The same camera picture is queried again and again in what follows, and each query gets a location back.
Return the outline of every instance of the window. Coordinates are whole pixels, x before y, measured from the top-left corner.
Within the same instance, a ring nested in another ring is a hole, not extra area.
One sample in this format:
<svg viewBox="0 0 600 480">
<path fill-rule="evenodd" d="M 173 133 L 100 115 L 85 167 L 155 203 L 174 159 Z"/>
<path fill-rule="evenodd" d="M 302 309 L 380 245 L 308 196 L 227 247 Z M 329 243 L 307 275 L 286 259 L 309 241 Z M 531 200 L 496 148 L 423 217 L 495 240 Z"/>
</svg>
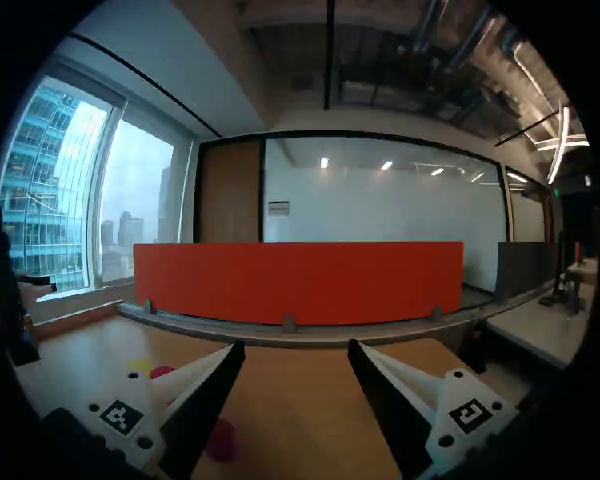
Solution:
<svg viewBox="0 0 600 480">
<path fill-rule="evenodd" d="M 82 271 L 82 217 L 89 175 L 111 111 L 102 100 L 45 78 L 7 155 L 0 205 L 14 265 L 32 275 L 50 275 L 58 291 L 89 285 Z"/>
<path fill-rule="evenodd" d="M 175 242 L 190 132 L 69 67 L 38 85 L 0 185 L 14 267 L 58 291 L 132 277 L 133 245 Z"/>
<path fill-rule="evenodd" d="M 169 192 L 174 146 L 129 122 L 116 129 L 102 184 L 100 259 L 103 282 L 134 274 L 135 243 L 160 237 L 159 207 Z"/>
</svg>

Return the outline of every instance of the table surface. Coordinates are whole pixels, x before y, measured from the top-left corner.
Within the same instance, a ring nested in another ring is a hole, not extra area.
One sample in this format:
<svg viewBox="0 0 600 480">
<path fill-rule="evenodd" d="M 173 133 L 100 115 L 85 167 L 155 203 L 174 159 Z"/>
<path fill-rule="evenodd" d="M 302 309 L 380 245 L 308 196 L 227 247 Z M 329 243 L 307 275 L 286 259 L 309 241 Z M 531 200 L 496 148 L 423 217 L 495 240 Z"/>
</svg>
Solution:
<svg viewBox="0 0 600 480">
<path fill-rule="evenodd" d="M 77 408 L 129 362 L 177 368 L 222 346 L 114 316 L 43 342 L 42 361 L 18 376 L 46 414 Z M 432 338 L 378 350 L 439 377 L 468 369 Z M 56 386 L 45 398 L 33 393 L 40 371 Z M 248 346 L 221 416 L 236 427 L 238 459 L 217 463 L 203 453 L 192 478 L 399 478 L 345 349 Z"/>
<path fill-rule="evenodd" d="M 585 336 L 595 287 L 580 285 L 584 310 L 570 315 L 566 306 L 544 306 L 539 298 L 494 315 L 488 327 L 512 342 L 532 351 L 558 368 L 566 367 Z"/>
</svg>

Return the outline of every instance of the exposed ceiling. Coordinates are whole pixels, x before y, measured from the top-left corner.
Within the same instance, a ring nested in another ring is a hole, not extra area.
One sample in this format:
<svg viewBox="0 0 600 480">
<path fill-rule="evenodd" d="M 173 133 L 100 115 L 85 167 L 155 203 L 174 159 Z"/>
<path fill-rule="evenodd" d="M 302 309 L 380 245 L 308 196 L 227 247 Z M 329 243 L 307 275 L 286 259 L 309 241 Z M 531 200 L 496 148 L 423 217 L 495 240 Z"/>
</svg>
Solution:
<svg viewBox="0 0 600 480">
<path fill-rule="evenodd" d="M 278 89 L 321 101 L 327 2 L 234 0 L 234 13 Z M 535 48 L 485 0 L 336 0 L 334 17 L 332 105 L 421 114 L 497 141 L 569 103 Z M 569 134 L 583 135 L 570 110 Z M 530 150 L 554 145 L 536 142 L 558 128 L 553 116 L 531 129 Z M 553 152 L 538 154 L 545 173 Z"/>
</svg>

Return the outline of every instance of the sign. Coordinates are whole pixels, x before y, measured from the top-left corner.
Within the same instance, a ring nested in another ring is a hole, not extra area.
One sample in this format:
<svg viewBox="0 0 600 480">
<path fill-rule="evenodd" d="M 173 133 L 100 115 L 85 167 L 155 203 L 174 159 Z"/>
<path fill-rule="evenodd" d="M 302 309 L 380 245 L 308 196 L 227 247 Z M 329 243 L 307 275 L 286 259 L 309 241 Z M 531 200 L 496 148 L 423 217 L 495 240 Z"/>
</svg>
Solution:
<svg viewBox="0 0 600 480">
<path fill-rule="evenodd" d="M 289 202 L 269 202 L 268 212 L 270 217 L 288 217 Z"/>
</svg>

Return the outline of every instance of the wooden table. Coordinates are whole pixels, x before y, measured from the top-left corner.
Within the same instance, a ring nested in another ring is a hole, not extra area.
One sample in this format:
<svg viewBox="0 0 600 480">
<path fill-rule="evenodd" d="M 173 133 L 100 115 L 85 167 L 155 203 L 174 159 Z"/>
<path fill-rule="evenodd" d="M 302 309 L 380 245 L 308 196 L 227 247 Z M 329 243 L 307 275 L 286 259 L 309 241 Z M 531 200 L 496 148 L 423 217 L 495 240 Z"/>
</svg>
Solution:
<svg viewBox="0 0 600 480">
<path fill-rule="evenodd" d="M 54 398 L 30 395 L 45 414 L 90 397 L 131 360 L 179 367 L 221 346 L 113 316 L 44 341 L 40 365 L 19 375 L 25 384 L 41 368 L 52 377 Z M 437 376 L 468 369 L 430 338 L 378 349 Z M 399 478 L 344 349 L 248 346 L 222 417 L 236 427 L 238 460 L 221 464 L 202 454 L 192 478 Z"/>
</svg>

